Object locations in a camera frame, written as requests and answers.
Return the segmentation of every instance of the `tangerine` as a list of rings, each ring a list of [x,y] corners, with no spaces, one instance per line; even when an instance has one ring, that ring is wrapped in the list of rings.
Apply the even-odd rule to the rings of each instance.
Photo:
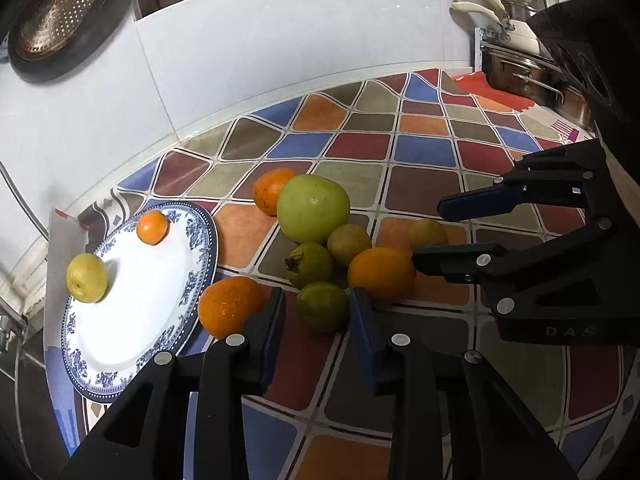
[[[254,184],[254,202],[269,216],[276,216],[278,197],[284,185],[296,176],[290,168],[276,168],[262,175]]]
[[[408,254],[389,247],[374,247],[351,261],[347,280],[350,288],[362,286],[372,300],[389,303],[411,293],[415,269]]]
[[[156,245],[169,230],[169,221],[157,209],[144,213],[136,224],[136,234],[145,244]]]
[[[245,276],[233,276],[209,285],[198,301],[198,318],[216,339],[240,332],[253,314],[267,303],[265,290]]]

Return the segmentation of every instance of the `plate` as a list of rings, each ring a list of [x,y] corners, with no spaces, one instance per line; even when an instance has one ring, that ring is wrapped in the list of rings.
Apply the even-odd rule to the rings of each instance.
[[[136,223],[156,209],[166,237],[150,246]],[[89,400],[113,402],[157,352],[178,353],[193,331],[197,302],[216,268],[218,236],[204,208],[164,202],[141,211],[95,250],[107,265],[109,288],[97,303],[69,295],[62,355],[75,388]]]

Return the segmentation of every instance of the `green apple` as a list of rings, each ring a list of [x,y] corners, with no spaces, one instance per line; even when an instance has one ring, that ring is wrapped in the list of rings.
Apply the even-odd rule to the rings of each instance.
[[[82,303],[100,300],[108,285],[107,266],[95,254],[78,254],[66,268],[66,288]]]

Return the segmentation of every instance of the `stainless steel pot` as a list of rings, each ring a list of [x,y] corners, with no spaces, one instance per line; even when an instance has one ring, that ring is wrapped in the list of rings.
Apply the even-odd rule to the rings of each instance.
[[[591,109],[580,91],[568,84],[560,87],[562,98],[552,107],[559,115],[585,130],[592,130]]]
[[[548,63],[506,52],[507,49],[486,48],[482,71],[489,85],[498,90],[527,97],[541,106],[551,107],[562,92],[553,88],[559,69]]]
[[[504,5],[504,9],[507,11],[507,14],[512,20],[526,22],[537,12],[536,9],[525,4],[510,2],[509,0],[501,0],[501,2]]]

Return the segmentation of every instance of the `metal bolt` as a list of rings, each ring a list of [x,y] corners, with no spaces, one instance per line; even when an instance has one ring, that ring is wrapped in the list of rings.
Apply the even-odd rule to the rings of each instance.
[[[613,224],[611,223],[611,220],[609,220],[606,217],[603,217],[600,220],[598,220],[598,227],[604,231],[606,231],[607,229],[611,229],[612,225]]]
[[[242,334],[228,335],[226,336],[225,342],[229,346],[240,346],[244,343],[244,336]]]
[[[407,334],[393,334],[391,342],[396,346],[407,346],[411,342],[411,338]]]
[[[478,256],[478,259],[476,259],[476,264],[478,264],[478,266],[480,266],[480,267],[484,267],[490,261],[491,261],[491,255],[490,254],[480,254],[480,256]]]
[[[496,309],[500,314],[508,314],[513,310],[513,305],[514,303],[511,298],[502,298],[498,301]]]
[[[154,362],[157,365],[164,366],[169,364],[171,359],[173,359],[173,356],[169,352],[158,352],[154,357]]]
[[[473,365],[477,365],[482,361],[482,354],[478,350],[467,350],[465,352],[465,361]]]

